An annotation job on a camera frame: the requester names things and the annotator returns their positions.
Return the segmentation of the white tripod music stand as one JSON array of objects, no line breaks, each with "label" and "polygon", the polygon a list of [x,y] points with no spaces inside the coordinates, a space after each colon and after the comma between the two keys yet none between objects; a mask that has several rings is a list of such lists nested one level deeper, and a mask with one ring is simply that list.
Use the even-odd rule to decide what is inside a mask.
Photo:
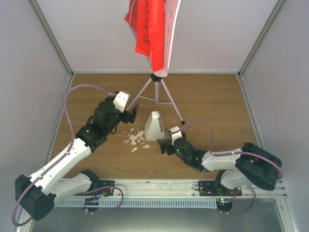
[{"label": "white tripod music stand", "polygon": [[133,104],[137,101],[139,98],[144,98],[142,96],[142,93],[144,90],[149,86],[151,82],[154,83],[154,97],[148,98],[150,101],[154,101],[156,104],[170,104],[174,107],[180,122],[184,125],[185,120],[183,119],[178,107],[176,106],[176,103],[174,99],[172,98],[172,95],[164,81],[164,79],[168,76],[169,72],[169,66],[170,66],[170,59],[171,59],[171,53],[172,53],[172,45],[173,45],[173,39],[174,39],[174,32],[175,32],[175,26],[176,26],[176,20],[180,8],[181,1],[180,0],[164,0],[165,2],[165,33],[164,33],[164,63],[163,63],[163,69],[157,72],[153,72],[150,59],[145,56],[147,59],[150,69],[152,71],[152,74],[150,74],[149,79],[147,80],[146,84],[142,87],[142,89],[138,92],[138,94],[135,96],[135,98],[131,101],[129,106],[126,108],[127,110],[131,109],[133,107]]}]

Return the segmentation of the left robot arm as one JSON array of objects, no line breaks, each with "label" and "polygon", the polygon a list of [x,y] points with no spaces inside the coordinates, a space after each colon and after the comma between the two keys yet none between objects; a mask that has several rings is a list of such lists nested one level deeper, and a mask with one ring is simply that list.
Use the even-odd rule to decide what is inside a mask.
[{"label": "left robot arm", "polygon": [[135,105],[132,111],[125,110],[125,106],[126,100],[122,97],[106,98],[100,102],[94,114],[74,134],[64,150],[30,176],[22,174],[15,180],[16,204],[30,215],[30,219],[43,219],[56,203],[65,198],[76,194],[98,193],[99,182],[89,170],[63,183],[59,181],[77,163],[105,143],[108,135],[115,134],[120,122],[135,122],[139,106]]}]

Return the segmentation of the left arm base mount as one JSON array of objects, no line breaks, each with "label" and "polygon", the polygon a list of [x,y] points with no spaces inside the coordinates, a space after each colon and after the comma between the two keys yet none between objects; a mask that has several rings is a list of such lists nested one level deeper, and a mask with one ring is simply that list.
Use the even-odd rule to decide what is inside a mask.
[{"label": "left arm base mount", "polygon": [[113,196],[114,192],[114,184],[113,180],[100,180],[96,183],[92,183],[90,188],[86,191],[86,193],[79,193],[79,195],[86,196]]}]

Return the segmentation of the white metronome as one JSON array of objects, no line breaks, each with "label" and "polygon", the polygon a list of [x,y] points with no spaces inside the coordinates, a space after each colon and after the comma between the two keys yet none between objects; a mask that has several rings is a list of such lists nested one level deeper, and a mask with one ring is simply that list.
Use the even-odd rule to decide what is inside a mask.
[{"label": "white metronome", "polygon": [[165,128],[159,111],[152,111],[144,127],[145,139],[157,141],[165,139]]}]

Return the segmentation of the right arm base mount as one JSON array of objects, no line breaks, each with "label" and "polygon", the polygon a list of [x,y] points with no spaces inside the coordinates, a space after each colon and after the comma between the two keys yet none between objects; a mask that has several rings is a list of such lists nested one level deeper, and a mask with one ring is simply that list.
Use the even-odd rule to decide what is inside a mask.
[{"label": "right arm base mount", "polygon": [[234,189],[227,189],[221,185],[215,186],[215,181],[204,180],[198,181],[194,186],[194,190],[199,192],[200,196],[212,196],[212,197],[234,197],[242,196],[242,190],[239,187]]}]

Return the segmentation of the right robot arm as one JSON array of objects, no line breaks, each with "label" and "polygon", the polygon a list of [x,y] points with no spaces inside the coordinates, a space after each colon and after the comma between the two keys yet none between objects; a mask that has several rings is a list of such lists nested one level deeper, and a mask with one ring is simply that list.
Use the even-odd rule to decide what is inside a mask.
[{"label": "right robot arm", "polygon": [[223,152],[196,149],[182,134],[176,139],[158,140],[162,154],[176,155],[188,167],[198,172],[219,170],[214,181],[214,191],[226,195],[231,189],[255,185],[273,191],[282,177],[282,161],[271,153],[252,144]]}]

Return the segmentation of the red sheet music paper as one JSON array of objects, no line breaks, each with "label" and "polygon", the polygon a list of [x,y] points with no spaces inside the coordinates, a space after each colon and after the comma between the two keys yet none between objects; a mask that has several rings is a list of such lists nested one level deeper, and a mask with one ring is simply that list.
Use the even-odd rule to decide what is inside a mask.
[{"label": "red sheet music paper", "polygon": [[135,52],[150,59],[153,72],[163,69],[165,2],[131,0],[125,21],[136,33]]}]

